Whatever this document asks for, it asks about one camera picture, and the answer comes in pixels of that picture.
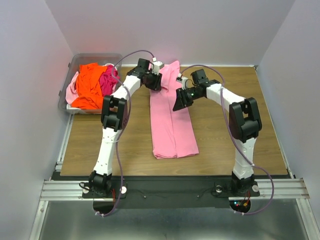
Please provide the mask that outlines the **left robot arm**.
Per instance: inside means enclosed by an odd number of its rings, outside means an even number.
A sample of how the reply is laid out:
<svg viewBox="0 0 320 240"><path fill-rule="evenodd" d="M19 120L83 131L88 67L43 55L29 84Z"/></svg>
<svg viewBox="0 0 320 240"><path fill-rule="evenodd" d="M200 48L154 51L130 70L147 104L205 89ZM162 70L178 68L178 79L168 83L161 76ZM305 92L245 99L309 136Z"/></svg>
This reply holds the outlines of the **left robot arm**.
<svg viewBox="0 0 320 240"><path fill-rule="evenodd" d="M137 66L126 74L124 82L111 95L103 98L101 109L102 140L98 158L89 176L87 189L100 197L111 193L112 161L117 143L126 128L131 106L131 96L142 85L153 91L161 90L164 63L153 58L152 61L140 58Z"/></svg>

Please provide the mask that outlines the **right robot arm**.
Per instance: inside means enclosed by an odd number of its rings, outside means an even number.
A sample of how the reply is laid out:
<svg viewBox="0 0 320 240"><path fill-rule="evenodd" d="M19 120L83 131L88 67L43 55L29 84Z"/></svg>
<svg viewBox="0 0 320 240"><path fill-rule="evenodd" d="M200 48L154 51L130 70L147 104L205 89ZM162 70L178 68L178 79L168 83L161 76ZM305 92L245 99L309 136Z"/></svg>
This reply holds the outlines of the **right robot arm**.
<svg viewBox="0 0 320 240"><path fill-rule="evenodd" d="M176 80L181 88L176 90L174 111L190 107L194 100L207 98L222 107L230 138L235 146L235 164L231 174L230 189L234 195L248 191L257 193L258 184L254 177L254 146L262 129L257 101L239 96L224 87L223 83L207 78L203 69L191 74L193 86L188 87L188 78L181 73Z"/></svg>

